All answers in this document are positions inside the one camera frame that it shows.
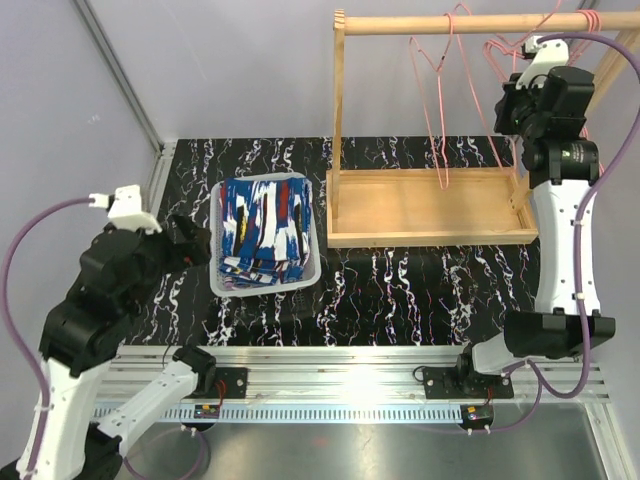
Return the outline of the blue patterned trousers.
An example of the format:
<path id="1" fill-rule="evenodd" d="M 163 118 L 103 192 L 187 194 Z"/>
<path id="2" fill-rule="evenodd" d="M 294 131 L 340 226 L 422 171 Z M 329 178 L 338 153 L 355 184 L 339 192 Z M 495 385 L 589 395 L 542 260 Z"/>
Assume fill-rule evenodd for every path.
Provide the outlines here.
<path id="1" fill-rule="evenodd" d="M 234 290 L 298 282 L 311 256 L 311 182 L 224 180 L 218 272 Z"/>

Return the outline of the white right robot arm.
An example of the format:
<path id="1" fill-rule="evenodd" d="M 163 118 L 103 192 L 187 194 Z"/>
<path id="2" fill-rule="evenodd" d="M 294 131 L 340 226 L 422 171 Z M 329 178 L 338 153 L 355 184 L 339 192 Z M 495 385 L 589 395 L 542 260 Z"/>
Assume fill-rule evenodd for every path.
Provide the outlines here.
<path id="1" fill-rule="evenodd" d="M 513 74 L 503 85 L 494 130 L 522 140 L 539 222 L 539 287 L 533 311 L 508 313 L 501 333 L 459 355 L 453 380 L 463 395 L 478 395 L 538 357 L 580 357 L 577 385 L 550 391 L 573 398 L 586 384 L 593 348 L 615 333 L 614 319 L 600 312 L 593 280 L 591 214 L 599 152 L 581 134 L 593 94 L 593 74 L 571 66 L 532 77 Z"/>

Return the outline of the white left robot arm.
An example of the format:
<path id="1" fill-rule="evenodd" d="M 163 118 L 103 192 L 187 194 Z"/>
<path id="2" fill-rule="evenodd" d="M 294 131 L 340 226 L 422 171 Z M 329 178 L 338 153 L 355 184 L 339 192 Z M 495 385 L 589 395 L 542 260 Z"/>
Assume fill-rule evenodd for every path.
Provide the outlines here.
<path id="1" fill-rule="evenodd" d="M 191 345 L 113 415 L 92 420 L 98 387 L 155 286 L 170 274 L 209 262 L 208 229 L 174 220 L 184 239 L 109 223 L 80 257 L 65 299 L 47 315 L 39 351 L 43 385 L 22 456 L 4 479 L 112 479 L 131 444 L 171 405 L 205 397 L 217 383 L 216 359 Z"/>

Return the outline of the white perforated plastic basket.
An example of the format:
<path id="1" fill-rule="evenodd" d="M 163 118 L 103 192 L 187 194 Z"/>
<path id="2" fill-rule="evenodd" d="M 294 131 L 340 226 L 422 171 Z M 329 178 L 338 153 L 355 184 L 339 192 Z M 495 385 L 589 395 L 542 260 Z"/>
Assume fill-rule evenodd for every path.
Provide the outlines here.
<path id="1" fill-rule="evenodd" d="M 210 204 L 210 229 L 212 238 L 210 241 L 212 258 L 210 261 L 210 287 L 211 291 L 218 297 L 249 297 L 257 295 L 270 295 L 284 293 L 313 286 L 322 273 L 320 263 L 320 252 L 318 235 L 316 231 L 315 214 L 310 215 L 310 258 L 307 260 L 302 271 L 301 279 L 297 281 L 282 283 L 278 281 L 274 285 L 259 284 L 257 286 L 236 287 L 228 283 L 222 272 L 219 270 L 222 262 L 222 209 L 221 200 L 223 181 L 216 183 L 211 190 Z"/>

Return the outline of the wooden clothes rack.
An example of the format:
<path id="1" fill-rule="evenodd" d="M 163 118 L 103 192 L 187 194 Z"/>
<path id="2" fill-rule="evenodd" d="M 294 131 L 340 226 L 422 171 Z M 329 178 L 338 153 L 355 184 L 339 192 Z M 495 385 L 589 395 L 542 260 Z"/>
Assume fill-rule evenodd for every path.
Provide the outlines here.
<path id="1" fill-rule="evenodd" d="M 334 14 L 333 165 L 327 173 L 331 248 L 528 244 L 538 235 L 529 183 L 514 168 L 454 168 L 441 188 L 433 169 L 342 170 L 345 39 L 348 36 L 585 31 L 580 13 L 447 18 Z"/>

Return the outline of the aluminium corner frame post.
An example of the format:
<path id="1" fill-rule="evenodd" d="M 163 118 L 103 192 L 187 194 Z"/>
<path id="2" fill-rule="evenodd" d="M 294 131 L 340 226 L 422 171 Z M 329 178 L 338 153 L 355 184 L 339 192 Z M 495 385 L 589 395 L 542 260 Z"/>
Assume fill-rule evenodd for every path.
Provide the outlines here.
<path id="1" fill-rule="evenodd" d="M 71 5 L 155 155 L 160 158 L 175 149 L 176 142 L 163 139 L 153 125 L 91 2 L 72 0 Z"/>

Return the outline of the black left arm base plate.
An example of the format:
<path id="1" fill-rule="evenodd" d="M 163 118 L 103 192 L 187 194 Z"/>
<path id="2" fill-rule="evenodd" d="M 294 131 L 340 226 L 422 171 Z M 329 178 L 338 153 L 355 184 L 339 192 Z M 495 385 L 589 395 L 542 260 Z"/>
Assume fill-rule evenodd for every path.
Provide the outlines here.
<path id="1" fill-rule="evenodd" d="M 249 370 L 244 367 L 215 367 L 198 379 L 193 399 L 245 399 Z"/>

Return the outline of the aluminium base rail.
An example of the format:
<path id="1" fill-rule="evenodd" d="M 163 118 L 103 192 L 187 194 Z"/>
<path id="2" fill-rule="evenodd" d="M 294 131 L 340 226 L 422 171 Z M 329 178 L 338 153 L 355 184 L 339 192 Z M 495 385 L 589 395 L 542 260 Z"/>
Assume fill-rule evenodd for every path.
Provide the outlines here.
<path id="1" fill-rule="evenodd" d="M 219 400 L 185 398 L 170 404 L 162 421 L 220 423 L 454 423 L 461 405 L 484 400 L 427 399 L 412 375 L 418 366 L 453 367 L 461 346 L 391 347 L 203 347 L 217 367 L 249 370 L 245 399 L 223 400 L 218 419 L 196 418 L 195 404 Z M 156 379 L 176 348 L 123 346 L 99 388 L 94 416 L 114 411 Z M 558 390 L 577 383 L 577 360 L 535 360 Z M 512 399 L 493 399 L 528 409 L 537 392 L 529 368 L 509 379 Z"/>

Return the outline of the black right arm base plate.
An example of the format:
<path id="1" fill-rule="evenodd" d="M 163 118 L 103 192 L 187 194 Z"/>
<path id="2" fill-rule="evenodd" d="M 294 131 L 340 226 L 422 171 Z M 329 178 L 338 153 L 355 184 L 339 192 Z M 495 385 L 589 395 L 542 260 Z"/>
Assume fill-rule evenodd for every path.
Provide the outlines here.
<path id="1" fill-rule="evenodd" d="M 500 375 L 462 373 L 457 367 L 418 366 L 413 378 L 423 386 L 427 399 L 512 399 L 509 379 Z"/>

